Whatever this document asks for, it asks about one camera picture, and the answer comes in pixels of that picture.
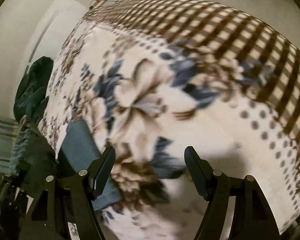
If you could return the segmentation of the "blue denim pants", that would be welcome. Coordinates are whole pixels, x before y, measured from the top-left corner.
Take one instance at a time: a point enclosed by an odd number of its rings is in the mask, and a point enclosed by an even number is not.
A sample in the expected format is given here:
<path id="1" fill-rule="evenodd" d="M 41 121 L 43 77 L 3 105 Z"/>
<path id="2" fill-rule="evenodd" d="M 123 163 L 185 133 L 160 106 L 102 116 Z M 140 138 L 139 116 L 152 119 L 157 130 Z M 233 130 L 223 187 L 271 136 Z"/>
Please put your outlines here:
<path id="1" fill-rule="evenodd" d="M 59 175 L 69 177 L 82 169 L 87 169 L 93 160 L 101 156 L 90 130 L 83 119 L 70 123 L 58 153 Z M 108 179 L 102 194 L 92 201 L 95 211 L 123 200 L 122 194 L 111 178 Z"/>

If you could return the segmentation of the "floral patterned bed blanket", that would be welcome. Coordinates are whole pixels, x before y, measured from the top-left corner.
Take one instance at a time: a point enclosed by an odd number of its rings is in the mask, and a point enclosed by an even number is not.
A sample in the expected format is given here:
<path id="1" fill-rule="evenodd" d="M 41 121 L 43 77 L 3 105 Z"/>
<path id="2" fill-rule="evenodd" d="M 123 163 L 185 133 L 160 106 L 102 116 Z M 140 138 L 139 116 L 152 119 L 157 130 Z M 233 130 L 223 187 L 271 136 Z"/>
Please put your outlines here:
<path id="1" fill-rule="evenodd" d="M 82 119 L 112 145 L 118 202 L 98 212 L 115 239 L 193 239 L 207 202 L 186 169 L 192 146 L 258 181 L 285 232 L 300 215 L 300 50 L 217 2 L 130 0 L 93 7 L 54 62 L 40 131 L 59 152 Z"/>

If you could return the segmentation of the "dark green clothing pile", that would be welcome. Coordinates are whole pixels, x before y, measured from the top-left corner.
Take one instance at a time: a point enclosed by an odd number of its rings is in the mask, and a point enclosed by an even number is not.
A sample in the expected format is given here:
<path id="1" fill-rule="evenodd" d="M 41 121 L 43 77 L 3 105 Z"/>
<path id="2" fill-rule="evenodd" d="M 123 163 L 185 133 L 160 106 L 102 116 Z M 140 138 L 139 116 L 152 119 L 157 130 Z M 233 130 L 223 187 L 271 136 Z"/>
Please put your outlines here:
<path id="1" fill-rule="evenodd" d="M 25 115 L 35 124 L 39 124 L 43 118 L 49 101 L 46 91 L 52 69 L 53 60 L 42 56 L 31 65 L 27 74 L 23 76 L 13 105 L 13 114 L 17 122 L 20 122 Z"/>

